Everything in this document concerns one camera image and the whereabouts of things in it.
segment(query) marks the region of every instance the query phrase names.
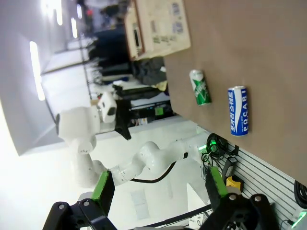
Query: beige box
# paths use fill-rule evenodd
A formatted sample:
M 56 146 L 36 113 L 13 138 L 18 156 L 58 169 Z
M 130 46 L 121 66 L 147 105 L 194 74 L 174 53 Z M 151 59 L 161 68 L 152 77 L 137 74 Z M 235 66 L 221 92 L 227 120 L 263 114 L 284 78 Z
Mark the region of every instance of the beige box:
M 191 46 L 182 0 L 133 0 L 125 27 L 131 60 L 165 56 Z

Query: blue can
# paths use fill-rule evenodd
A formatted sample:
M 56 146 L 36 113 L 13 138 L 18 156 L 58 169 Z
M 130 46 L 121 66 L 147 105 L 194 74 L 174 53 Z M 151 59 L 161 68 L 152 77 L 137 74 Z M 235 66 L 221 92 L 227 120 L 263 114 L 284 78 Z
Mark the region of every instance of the blue can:
M 248 95 L 246 87 L 228 89 L 231 134 L 244 136 L 248 133 Z

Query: green led light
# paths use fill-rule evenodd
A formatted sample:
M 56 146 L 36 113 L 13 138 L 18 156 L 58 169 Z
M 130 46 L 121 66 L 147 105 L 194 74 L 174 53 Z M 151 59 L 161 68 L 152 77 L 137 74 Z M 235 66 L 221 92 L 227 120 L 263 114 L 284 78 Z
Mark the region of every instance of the green led light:
M 200 146 L 200 147 L 198 148 L 198 150 L 200 151 L 200 150 L 203 150 L 203 149 L 205 149 L 205 148 L 207 148 L 207 145 Z
M 295 226 L 304 218 L 304 216 L 307 214 L 307 212 L 302 212 L 301 214 L 300 214 L 300 218 L 297 220 L 297 222 L 295 222 L 293 225 L 292 225 L 292 229 L 293 228 L 295 228 Z

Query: bolt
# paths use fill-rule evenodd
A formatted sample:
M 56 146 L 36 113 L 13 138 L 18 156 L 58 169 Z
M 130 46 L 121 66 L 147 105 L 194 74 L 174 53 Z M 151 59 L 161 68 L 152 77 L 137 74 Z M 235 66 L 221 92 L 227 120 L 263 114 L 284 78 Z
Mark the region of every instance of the bolt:
M 261 201 L 261 196 L 256 196 L 256 197 L 255 197 L 255 201 L 256 201 L 256 202 Z
M 230 195 L 229 199 L 230 200 L 235 200 L 236 199 L 236 195 Z

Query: green can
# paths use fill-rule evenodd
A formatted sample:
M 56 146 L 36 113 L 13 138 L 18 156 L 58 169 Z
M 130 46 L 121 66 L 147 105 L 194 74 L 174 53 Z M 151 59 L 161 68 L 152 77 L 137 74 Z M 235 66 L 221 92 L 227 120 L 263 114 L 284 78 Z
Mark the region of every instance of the green can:
M 190 72 L 190 79 L 197 104 L 199 106 L 210 104 L 211 98 L 202 71 L 196 69 L 192 70 Z

